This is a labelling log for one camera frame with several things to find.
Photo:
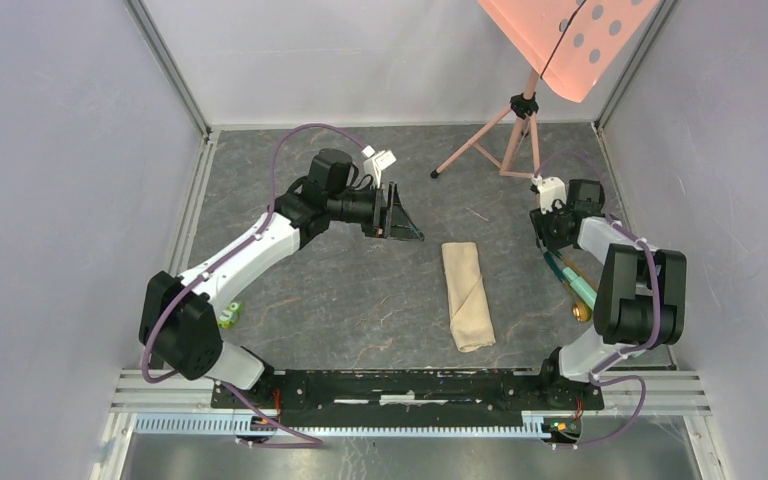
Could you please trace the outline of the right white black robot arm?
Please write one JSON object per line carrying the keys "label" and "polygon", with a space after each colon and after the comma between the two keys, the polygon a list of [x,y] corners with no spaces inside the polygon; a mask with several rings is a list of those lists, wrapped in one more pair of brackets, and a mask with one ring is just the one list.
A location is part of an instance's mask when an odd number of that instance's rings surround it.
{"label": "right white black robot arm", "polygon": [[562,408],[579,385],[597,385],[610,367],[681,338],[685,319],[686,256],[660,249],[605,212],[595,180],[535,176],[538,206],[529,218],[542,257],[574,301],[573,314],[590,327],[546,359],[537,382],[540,400]]}

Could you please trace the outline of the beige cloth napkin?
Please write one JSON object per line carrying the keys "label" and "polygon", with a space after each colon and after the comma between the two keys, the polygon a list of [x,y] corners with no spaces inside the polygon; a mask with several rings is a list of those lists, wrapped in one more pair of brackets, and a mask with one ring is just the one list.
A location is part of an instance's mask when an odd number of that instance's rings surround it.
{"label": "beige cloth napkin", "polygon": [[474,242],[441,245],[450,332],[456,348],[469,353],[496,343]]}

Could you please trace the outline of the gold spoon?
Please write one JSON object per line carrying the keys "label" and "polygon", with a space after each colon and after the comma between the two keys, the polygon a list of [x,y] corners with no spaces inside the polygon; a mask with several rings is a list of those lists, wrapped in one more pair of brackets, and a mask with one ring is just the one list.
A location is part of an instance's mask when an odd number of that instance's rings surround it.
{"label": "gold spoon", "polygon": [[[562,258],[563,262],[567,266],[565,271],[572,271],[578,274],[579,276],[583,277],[595,290],[596,285],[595,283],[572,261],[567,260],[565,258]],[[567,293],[571,296],[573,301],[572,306],[572,313],[573,316],[576,318],[576,320],[580,323],[586,323],[589,322],[592,318],[593,309],[589,309],[575,294],[575,292],[572,290],[570,285],[562,284]]]}

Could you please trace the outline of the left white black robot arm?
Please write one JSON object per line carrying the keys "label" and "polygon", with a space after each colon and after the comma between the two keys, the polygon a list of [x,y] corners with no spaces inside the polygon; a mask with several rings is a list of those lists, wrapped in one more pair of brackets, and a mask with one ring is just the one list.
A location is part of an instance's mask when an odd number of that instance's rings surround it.
{"label": "left white black robot arm", "polygon": [[223,311],[254,280],[295,254],[333,222],[356,224],[369,238],[421,241],[395,183],[383,183],[389,150],[363,149],[361,165],[337,149],[322,149],[308,173],[276,197],[244,234],[197,267],[166,271],[148,282],[138,339],[145,356],[157,355],[188,380],[208,377],[236,387],[250,407],[266,405],[274,381],[266,364],[225,342],[217,324]]}

